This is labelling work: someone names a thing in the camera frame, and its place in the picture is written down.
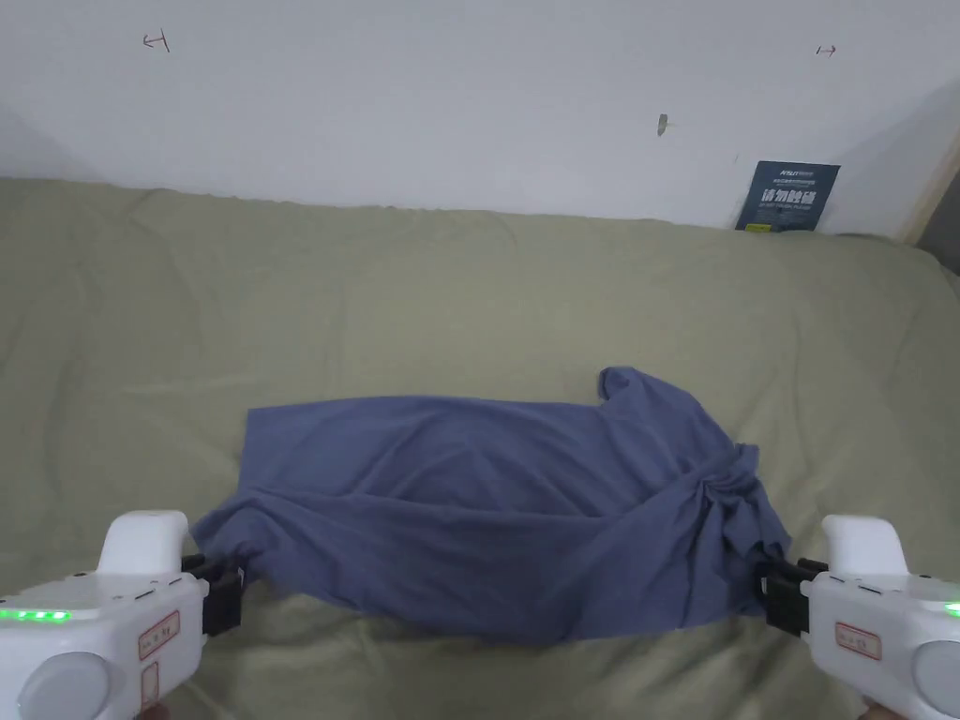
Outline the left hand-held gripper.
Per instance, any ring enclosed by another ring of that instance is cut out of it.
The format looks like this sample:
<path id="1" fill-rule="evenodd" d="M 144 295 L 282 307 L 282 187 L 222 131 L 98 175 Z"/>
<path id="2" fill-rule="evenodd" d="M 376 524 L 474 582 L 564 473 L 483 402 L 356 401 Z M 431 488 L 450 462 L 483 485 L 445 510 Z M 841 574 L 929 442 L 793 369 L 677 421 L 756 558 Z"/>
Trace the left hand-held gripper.
<path id="1" fill-rule="evenodd" d="M 185 554 L 178 511 L 110 525 L 97 566 L 1 600 L 5 719 L 134 719 L 197 672 L 239 626 L 245 568 Z"/>

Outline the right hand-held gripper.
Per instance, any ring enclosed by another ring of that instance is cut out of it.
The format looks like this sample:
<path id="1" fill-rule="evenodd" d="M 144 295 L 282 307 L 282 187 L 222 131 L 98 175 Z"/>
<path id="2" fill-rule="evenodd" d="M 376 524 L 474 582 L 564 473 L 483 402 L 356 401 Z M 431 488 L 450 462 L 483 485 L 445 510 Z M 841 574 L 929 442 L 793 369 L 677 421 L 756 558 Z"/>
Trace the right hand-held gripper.
<path id="1" fill-rule="evenodd" d="M 814 665 L 906 719 L 959 716 L 959 586 L 908 570 L 879 517 L 825 517 L 826 562 L 765 556 L 766 624 L 805 642 Z"/>

